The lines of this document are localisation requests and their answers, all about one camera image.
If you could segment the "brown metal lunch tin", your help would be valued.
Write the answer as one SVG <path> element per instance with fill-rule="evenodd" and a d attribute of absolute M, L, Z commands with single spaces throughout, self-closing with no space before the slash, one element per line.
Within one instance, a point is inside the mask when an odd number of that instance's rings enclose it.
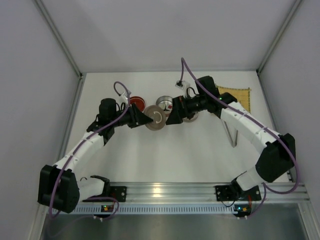
<path fill-rule="evenodd" d="M 195 114 L 193 115 L 193 117 L 191 117 L 191 118 L 185 117 L 185 118 L 183 119 L 183 121 L 186 122 L 186 123 L 191 123 L 191 122 L 194 122 L 195 120 L 197 120 L 198 117 L 199 117 L 199 113 L 197 112 L 197 113 L 195 113 Z"/>

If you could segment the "dark sushi roll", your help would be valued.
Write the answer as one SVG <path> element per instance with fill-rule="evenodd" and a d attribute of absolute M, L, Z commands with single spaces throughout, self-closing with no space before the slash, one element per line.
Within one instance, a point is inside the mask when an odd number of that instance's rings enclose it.
<path fill-rule="evenodd" d="M 167 106 L 166 106 L 165 104 L 163 104 L 163 105 L 161 106 L 161 108 L 162 108 L 164 111 L 167 110 Z"/>

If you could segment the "brown round lid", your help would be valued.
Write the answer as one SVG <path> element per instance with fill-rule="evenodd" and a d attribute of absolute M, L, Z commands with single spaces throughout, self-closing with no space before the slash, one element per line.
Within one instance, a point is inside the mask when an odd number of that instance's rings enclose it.
<path fill-rule="evenodd" d="M 151 131 L 161 130 L 166 124 L 166 114 L 163 109 L 157 105 L 148 106 L 144 112 L 146 116 L 152 119 L 152 122 L 147 123 L 145 126 Z"/>

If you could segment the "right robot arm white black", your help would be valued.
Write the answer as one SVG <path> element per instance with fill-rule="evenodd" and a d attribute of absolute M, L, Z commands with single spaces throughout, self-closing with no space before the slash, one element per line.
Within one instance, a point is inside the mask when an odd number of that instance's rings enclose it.
<path fill-rule="evenodd" d="M 234 199 L 263 184 L 272 183 L 294 167 L 295 139 L 289 133 L 267 128 L 256 120 L 229 92 L 220 93 L 214 79 L 204 76 L 197 80 L 198 93 L 177 96 L 172 100 L 172 110 L 167 125 L 181 124 L 196 113 L 208 111 L 238 130 L 260 154 L 255 166 L 234 178 L 227 186 Z"/>

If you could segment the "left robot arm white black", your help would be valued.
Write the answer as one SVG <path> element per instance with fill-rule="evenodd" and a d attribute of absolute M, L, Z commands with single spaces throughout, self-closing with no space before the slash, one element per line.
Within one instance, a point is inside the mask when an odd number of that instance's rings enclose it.
<path fill-rule="evenodd" d="M 153 122 L 135 104 L 117 109 L 113 98 L 101 100 L 98 114 L 78 144 L 54 165 L 45 165 L 40 171 L 37 202 L 51 210 L 71 213 L 79 202 L 111 199 L 111 184 L 106 177 L 91 175 L 78 180 L 76 172 L 86 166 L 115 133 L 117 127 L 133 129 Z"/>

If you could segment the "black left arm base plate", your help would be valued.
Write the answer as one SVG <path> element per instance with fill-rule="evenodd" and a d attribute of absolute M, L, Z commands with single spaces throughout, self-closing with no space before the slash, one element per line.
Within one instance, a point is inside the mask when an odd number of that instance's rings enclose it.
<path fill-rule="evenodd" d="M 94 195 L 83 202 L 112 202 L 116 199 L 120 203 L 126 202 L 127 187 L 126 186 L 107 186 L 99 195 Z"/>

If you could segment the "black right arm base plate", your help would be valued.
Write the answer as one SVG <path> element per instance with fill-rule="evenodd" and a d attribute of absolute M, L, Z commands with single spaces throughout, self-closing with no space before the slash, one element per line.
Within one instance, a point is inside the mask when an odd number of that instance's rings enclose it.
<path fill-rule="evenodd" d="M 260 201 L 262 199 L 258 186 L 254 186 L 246 191 L 235 188 L 231 184 L 216 185 L 214 188 L 218 202 L 248 201 L 249 199 Z"/>

